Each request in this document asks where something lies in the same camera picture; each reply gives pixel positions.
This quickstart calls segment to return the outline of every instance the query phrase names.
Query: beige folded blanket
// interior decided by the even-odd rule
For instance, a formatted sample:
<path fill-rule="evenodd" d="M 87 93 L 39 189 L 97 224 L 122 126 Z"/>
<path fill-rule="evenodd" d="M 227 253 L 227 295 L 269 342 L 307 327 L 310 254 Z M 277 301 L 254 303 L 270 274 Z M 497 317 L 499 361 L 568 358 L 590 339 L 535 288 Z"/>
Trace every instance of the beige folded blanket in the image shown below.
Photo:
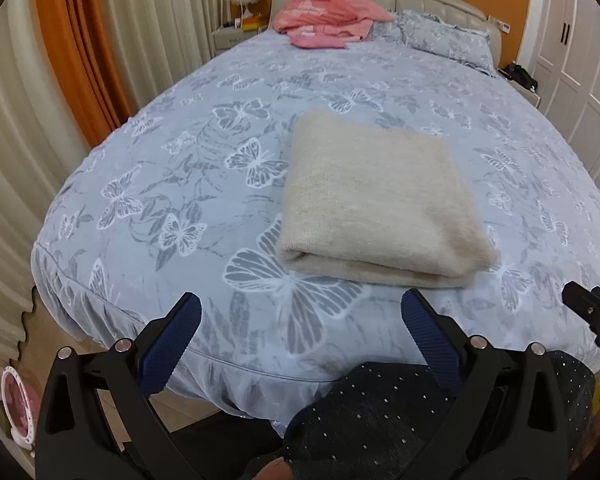
<path fill-rule="evenodd" d="M 464 286 L 496 258 L 439 137 L 302 115 L 278 241 L 292 270 L 388 285 Z"/>

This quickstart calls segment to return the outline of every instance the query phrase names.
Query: pink hoodie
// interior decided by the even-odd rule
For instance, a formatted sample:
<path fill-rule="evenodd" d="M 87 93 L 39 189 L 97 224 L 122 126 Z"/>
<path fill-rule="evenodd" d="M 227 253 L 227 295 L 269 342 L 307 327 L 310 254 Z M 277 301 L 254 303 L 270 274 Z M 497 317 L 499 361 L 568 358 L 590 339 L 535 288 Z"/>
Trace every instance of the pink hoodie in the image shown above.
<path fill-rule="evenodd" d="M 365 39 L 374 20 L 394 17 L 371 0 L 291 0 L 273 19 L 273 29 L 302 48 L 344 48 Z"/>

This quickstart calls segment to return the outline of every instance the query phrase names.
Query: metal screw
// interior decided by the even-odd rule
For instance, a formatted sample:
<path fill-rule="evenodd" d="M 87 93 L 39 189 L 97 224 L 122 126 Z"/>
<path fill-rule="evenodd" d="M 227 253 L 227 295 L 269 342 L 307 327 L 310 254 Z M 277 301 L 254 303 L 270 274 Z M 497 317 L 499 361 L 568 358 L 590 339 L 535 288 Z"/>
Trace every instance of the metal screw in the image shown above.
<path fill-rule="evenodd" d="M 471 346 L 477 348 L 478 350 L 484 350 L 487 348 L 489 342 L 483 338 L 481 335 L 474 335 L 471 339 L 469 339 Z"/>
<path fill-rule="evenodd" d="M 542 343 L 531 343 L 531 351 L 536 355 L 544 355 L 546 348 Z"/>
<path fill-rule="evenodd" d="M 60 359 L 67 359 L 71 355 L 71 352 L 72 350 L 70 346 L 63 346 L 58 350 L 58 357 Z"/>
<path fill-rule="evenodd" d="M 131 339 L 121 339 L 116 342 L 116 352 L 126 352 L 131 348 Z"/>

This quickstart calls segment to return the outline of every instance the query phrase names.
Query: wall outlet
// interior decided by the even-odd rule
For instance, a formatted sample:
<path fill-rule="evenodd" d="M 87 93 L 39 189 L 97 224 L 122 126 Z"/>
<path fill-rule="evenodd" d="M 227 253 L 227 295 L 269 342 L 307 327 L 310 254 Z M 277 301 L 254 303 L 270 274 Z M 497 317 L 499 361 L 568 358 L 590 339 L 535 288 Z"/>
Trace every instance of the wall outlet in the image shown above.
<path fill-rule="evenodd" d="M 509 34 L 511 32 L 511 26 L 509 25 L 509 23 L 505 23 L 502 20 L 499 20 L 498 18 L 496 18 L 495 16 L 489 15 L 489 17 L 487 18 L 487 21 L 490 23 L 493 23 L 493 25 L 498 27 L 505 34 Z"/>

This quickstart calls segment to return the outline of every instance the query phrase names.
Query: ruffled pillowcase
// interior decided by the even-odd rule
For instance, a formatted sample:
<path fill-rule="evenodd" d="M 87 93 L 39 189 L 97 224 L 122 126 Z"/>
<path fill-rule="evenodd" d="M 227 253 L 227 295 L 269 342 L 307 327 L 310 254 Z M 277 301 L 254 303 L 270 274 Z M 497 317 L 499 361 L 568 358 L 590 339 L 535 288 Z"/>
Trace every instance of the ruffled pillowcase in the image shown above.
<path fill-rule="evenodd" d="M 498 77 L 489 48 L 489 35 L 481 30 L 450 25 L 435 14 L 401 10 L 395 13 L 395 22 L 374 23 L 371 38 L 448 57 Z"/>

